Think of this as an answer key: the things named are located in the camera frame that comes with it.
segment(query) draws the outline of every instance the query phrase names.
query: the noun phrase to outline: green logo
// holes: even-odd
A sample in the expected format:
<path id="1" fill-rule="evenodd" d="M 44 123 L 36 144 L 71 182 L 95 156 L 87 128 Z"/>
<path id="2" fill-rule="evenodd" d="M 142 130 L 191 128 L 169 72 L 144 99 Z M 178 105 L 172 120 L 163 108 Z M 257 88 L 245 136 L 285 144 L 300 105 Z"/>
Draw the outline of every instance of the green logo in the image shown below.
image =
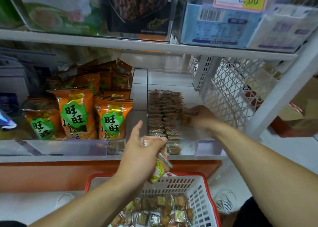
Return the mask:
<path id="1" fill-rule="evenodd" d="M 86 125 L 88 116 L 85 106 L 79 105 L 75 101 L 62 106 L 61 117 L 66 126 L 79 128 L 82 125 Z"/>
<path id="2" fill-rule="evenodd" d="M 123 121 L 124 117 L 117 115 L 116 112 L 104 114 L 101 118 L 102 131 L 107 132 L 111 136 L 120 133 L 120 126 Z"/>
<path id="3" fill-rule="evenodd" d="M 31 120 L 30 123 L 40 139 L 48 140 L 54 135 L 55 127 L 53 126 L 53 122 L 38 118 L 36 120 Z"/>

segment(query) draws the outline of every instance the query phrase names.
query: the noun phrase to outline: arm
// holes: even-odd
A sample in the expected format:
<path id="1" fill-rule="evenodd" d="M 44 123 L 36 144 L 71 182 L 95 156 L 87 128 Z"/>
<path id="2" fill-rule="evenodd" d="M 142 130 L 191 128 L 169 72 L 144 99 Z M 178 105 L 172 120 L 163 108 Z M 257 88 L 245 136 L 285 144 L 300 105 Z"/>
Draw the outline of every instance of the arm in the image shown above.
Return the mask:
<path id="1" fill-rule="evenodd" d="M 193 125 L 223 145 L 273 226 L 317 226 L 318 175 L 218 121 L 208 108 L 194 109 Z"/>
<path id="2" fill-rule="evenodd" d="M 135 197 L 155 168 L 157 154 L 167 139 L 161 138 L 145 147 L 140 142 L 140 121 L 132 130 L 116 174 L 106 183 L 89 191 L 31 227 L 108 226 Z"/>

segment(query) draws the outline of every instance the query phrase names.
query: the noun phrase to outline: shopping basket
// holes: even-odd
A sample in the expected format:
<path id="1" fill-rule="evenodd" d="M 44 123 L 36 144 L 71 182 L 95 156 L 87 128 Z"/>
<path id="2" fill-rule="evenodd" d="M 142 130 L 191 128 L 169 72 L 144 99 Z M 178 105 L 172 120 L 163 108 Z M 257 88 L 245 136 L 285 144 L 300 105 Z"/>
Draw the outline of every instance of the shopping basket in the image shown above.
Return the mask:
<path id="1" fill-rule="evenodd" d="M 111 178 L 111 174 L 94 174 L 86 184 L 85 193 Z M 217 207 L 213 202 L 209 185 L 202 173 L 166 173 L 156 183 L 145 183 L 140 197 L 168 194 L 185 194 L 194 212 L 192 227 L 221 227 Z"/>

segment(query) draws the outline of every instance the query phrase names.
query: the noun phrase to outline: hand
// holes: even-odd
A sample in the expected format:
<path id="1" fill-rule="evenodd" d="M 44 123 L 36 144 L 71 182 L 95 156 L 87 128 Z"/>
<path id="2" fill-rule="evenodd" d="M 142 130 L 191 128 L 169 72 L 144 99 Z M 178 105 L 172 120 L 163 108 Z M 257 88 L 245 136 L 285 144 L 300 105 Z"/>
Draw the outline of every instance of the hand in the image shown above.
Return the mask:
<path id="1" fill-rule="evenodd" d="M 219 124 L 219 121 L 213 112 L 209 108 L 198 105 L 192 108 L 192 110 L 197 112 L 196 116 L 193 116 L 191 119 L 191 125 L 198 128 L 210 128 L 214 124 Z"/>
<path id="2" fill-rule="evenodd" d="M 127 180 L 127 185 L 132 192 L 141 192 L 144 183 L 154 171 L 157 155 L 167 142 L 167 138 L 161 137 L 148 146 L 144 146 L 139 138 L 142 121 L 133 128 L 129 141 L 115 177 Z"/>

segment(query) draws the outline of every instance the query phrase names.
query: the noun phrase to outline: fingernail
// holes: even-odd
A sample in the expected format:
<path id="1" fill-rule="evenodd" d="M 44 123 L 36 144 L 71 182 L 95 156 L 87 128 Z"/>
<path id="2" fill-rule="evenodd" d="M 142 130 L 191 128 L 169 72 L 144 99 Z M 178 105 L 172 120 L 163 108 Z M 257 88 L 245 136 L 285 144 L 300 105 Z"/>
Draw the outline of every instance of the fingernail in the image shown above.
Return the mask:
<path id="1" fill-rule="evenodd" d="M 162 140 L 164 140 L 165 142 L 167 142 L 167 138 L 166 137 L 160 137 Z"/>

